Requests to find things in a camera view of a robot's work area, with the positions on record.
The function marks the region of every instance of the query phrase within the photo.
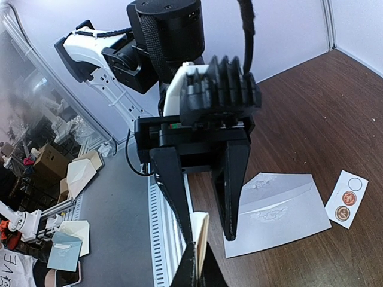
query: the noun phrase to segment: envelope flap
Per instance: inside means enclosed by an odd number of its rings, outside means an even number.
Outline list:
[[[93,167],[97,171],[104,165],[104,161],[102,160],[102,157],[100,156],[100,154],[96,150],[89,151],[86,154],[82,155],[81,157],[75,158],[74,160],[72,160],[72,162],[80,161],[80,160],[84,160],[84,159],[90,160]]]
[[[242,187],[239,204],[247,204],[267,197],[277,196],[313,181],[310,174],[259,173]]]
[[[81,239],[75,236],[70,236],[65,233],[61,232],[55,232],[52,238],[53,243],[75,243],[75,242],[80,242]]]
[[[66,177],[70,195],[75,199],[96,173],[96,169],[87,158],[70,163]]]
[[[90,225],[87,221],[64,221],[59,230],[66,234],[81,234],[89,232]]]
[[[263,197],[261,200],[249,202],[247,204],[242,204],[239,206],[239,213],[248,213],[257,211],[259,209],[268,209],[278,206],[279,204],[285,203],[290,200],[294,200],[303,193],[308,192],[314,186],[314,182],[302,185],[292,190],[284,191],[270,197]]]

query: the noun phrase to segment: round sticker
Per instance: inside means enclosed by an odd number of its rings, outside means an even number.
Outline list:
[[[346,206],[339,206],[335,211],[335,216],[339,221],[346,221],[350,216],[350,211]]]
[[[347,191],[342,196],[342,200],[343,200],[345,205],[352,206],[355,204],[355,202],[357,202],[357,196],[352,191]]]
[[[348,187],[350,187],[350,189],[353,191],[360,190],[362,187],[361,180],[359,178],[351,178],[348,181]]]

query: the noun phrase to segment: red object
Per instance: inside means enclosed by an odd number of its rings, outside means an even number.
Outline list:
[[[31,160],[31,157],[24,158],[23,162],[25,166],[33,166],[35,163],[33,160]]]
[[[8,239],[7,248],[9,250],[15,250],[15,248],[17,247],[21,239],[22,239],[21,232],[17,232],[17,234],[12,234],[10,238]]]
[[[0,232],[1,232],[1,241],[4,241],[8,238],[5,231],[8,230],[9,221],[1,221],[0,223]]]
[[[9,250],[15,250],[15,248],[22,239],[22,234],[20,232],[17,232],[16,234],[11,233],[7,235],[7,232],[9,232],[9,223],[9,221],[1,221],[0,223],[1,241],[6,242],[7,248]]]

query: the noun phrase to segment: wire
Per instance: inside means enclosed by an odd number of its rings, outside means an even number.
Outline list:
[[[245,31],[245,61],[244,61],[244,75],[250,72],[251,63],[253,61],[254,53],[254,35]]]
[[[9,3],[9,2],[6,2],[6,3],[4,3],[4,5],[6,5],[6,6],[8,6],[8,7],[11,8],[11,10],[12,10],[12,12],[13,12],[15,18],[16,18],[17,25],[19,26],[20,31],[21,31],[21,33],[22,33],[24,39],[25,39],[25,42],[28,44],[28,46],[29,46],[30,48],[33,48],[33,46],[32,46],[32,44],[31,44],[31,42],[30,42],[28,36],[27,36],[26,33],[25,33],[23,24],[22,24],[22,22],[20,21],[19,14],[17,13],[17,11],[16,11],[16,9],[14,8],[13,4],[11,4],[11,3]]]
[[[132,163],[130,162],[130,159],[129,159],[129,153],[127,151],[127,146],[129,144],[129,138],[130,138],[130,129],[128,130],[127,139],[126,139],[126,143],[125,143],[125,157],[126,157],[126,161],[127,161],[128,165],[129,165],[129,167],[133,170],[134,173],[136,173],[139,176],[145,176],[145,177],[152,176],[154,174],[153,172],[152,173],[141,173],[141,172],[137,171],[133,167],[133,165],[132,165]]]
[[[132,31],[132,28],[126,28],[123,30],[104,32],[104,33],[99,33],[99,34],[94,34],[94,33],[85,32],[85,31],[76,31],[75,34],[82,35],[82,36],[95,37],[95,38],[107,38],[107,37],[113,37],[113,36],[126,34],[126,33],[129,33],[131,31]]]
[[[160,81],[160,99],[158,101],[158,115],[163,117],[163,109],[165,106],[166,91],[168,90],[169,84],[165,84]]]
[[[238,0],[238,3],[241,9],[242,27],[245,33],[244,75],[247,75],[250,72],[253,61],[254,35],[256,34],[254,26],[255,14],[251,0]]]
[[[118,153],[118,144],[114,138],[113,138],[113,142],[114,142],[114,153],[113,153],[112,157],[115,157]]]

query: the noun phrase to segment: brown wooden surface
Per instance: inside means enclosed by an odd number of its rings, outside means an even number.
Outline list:
[[[350,230],[226,259],[208,173],[191,175],[195,210],[229,286],[383,286],[383,79],[332,51],[260,83],[263,108],[245,182],[259,172],[311,173],[327,202],[342,169],[369,180]]]

